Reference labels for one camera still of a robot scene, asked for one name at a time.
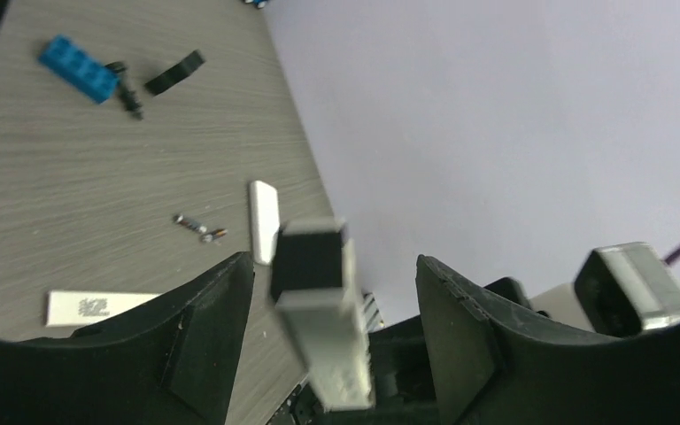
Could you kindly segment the white remote control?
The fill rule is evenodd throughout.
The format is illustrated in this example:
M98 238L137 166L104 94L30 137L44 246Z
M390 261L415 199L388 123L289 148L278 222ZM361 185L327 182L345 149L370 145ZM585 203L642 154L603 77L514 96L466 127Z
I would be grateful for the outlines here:
M270 297L322 406L375 404L354 243L343 220L290 220L275 238Z

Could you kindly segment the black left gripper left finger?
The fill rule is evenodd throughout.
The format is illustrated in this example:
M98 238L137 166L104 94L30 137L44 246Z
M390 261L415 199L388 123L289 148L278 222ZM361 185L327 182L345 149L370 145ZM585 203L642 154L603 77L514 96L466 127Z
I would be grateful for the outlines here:
M66 338L0 340L0 424L222 424L254 284L238 252Z

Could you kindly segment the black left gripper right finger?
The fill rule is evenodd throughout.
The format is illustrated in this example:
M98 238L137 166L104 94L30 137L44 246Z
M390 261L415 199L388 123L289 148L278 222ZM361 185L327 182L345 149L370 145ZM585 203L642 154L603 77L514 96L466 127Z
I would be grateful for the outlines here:
M421 255L443 424L680 424L680 324L614 338L558 323Z

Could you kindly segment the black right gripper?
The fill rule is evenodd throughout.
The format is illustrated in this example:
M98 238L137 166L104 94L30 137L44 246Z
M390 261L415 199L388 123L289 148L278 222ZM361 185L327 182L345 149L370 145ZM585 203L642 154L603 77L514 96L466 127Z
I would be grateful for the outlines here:
M373 297L363 297L374 406L329 411L304 379L292 391L295 424L438 424L435 387L421 318L385 328Z

